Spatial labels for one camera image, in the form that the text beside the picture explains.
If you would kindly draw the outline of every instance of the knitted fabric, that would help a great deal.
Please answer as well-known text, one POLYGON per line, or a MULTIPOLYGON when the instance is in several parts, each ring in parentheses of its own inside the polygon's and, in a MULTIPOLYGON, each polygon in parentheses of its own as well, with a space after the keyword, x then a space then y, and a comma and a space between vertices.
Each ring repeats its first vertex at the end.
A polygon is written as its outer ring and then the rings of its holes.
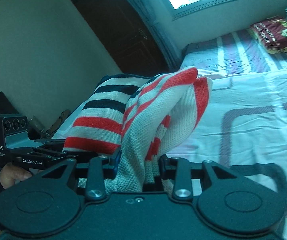
MULTIPOLYGON (((130 93, 122 95, 124 92, 120 90, 119 93, 106 91, 101 96, 122 101, 126 106, 116 110, 112 103, 109 108, 103 104, 105 107, 93 107, 90 111, 87 103, 88 108, 85 106, 71 128, 64 150, 112 154, 121 145, 118 173, 114 180, 105 181, 106 190, 142 191, 144 183, 153 184, 154 178, 159 176, 158 158, 181 144, 205 111, 212 81, 206 77, 197 78, 197 74, 195 67, 188 67, 148 81, 138 77, 118 81, 119 85, 127 86, 124 82, 135 78, 132 85, 138 88, 131 96, 130 93)), ((107 98, 100 98, 96 91, 115 82, 112 78, 100 84, 89 99, 90 105, 96 105, 93 102, 96 100, 107 103, 107 98)), ((171 184, 165 182, 164 188, 171 191, 171 184)))

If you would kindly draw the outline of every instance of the curtain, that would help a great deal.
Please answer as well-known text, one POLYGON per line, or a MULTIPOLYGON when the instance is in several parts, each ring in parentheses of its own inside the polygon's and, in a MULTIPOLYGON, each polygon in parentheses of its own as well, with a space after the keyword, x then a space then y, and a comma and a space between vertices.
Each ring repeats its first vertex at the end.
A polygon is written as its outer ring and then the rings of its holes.
POLYGON ((152 37, 159 46, 165 60, 168 64, 169 71, 174 72, 179 69, 181 64, 181 51, 176 47, 171 37, 167 35, 164 28, 157 21, 156 14, 148 0, 127 0, 137 11, 152 37))

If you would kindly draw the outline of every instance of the bed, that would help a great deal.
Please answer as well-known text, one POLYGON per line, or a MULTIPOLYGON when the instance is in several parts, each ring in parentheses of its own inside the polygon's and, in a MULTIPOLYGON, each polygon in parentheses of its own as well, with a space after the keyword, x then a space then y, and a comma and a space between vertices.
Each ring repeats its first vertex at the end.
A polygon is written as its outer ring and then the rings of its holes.
MULTIPOLYGON (((54 138, 67 137, 86 103, 71 114, 54 138)), ((213 80, 210 101, 201 121, 167 155, 191 162, 211 159, 227 167, 276 163, 287 178, 287 69, 213 80)), ((250 179, 276 190, 269 177, 256 175, 250 179)), ((193 181, 193 190, 194 195, 201 193, 198 180, 193 181)), ((287 240, 287 214, 284 238, 287 240)))
POLYGON ((287 69, 287 53, 268 54, 247 30, 240 30, 189 44, 180 68, 187 66, 220 74, 263 73, 287 69))

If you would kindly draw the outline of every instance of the finger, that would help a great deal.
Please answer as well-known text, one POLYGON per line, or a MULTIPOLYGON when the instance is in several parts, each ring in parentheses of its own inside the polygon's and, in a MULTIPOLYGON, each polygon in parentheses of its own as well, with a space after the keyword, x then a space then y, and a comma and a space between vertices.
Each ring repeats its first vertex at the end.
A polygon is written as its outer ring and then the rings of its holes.
POLYGON ((23 181, 30 178, 31 176, 32 174, 29 171, 26 171, 24 168, 10 165, 6 177, 7 179, 18 179, 20 181, 23 181))

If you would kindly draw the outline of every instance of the red pillowcase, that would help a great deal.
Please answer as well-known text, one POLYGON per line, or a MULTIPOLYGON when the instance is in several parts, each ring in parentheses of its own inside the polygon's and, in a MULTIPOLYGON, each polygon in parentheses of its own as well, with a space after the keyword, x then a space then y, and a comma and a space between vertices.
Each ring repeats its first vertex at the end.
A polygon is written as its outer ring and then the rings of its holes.
POLYGON ((250 30, 268 53, 287 52, 287 21, 281 16, 250 26, 250 30))

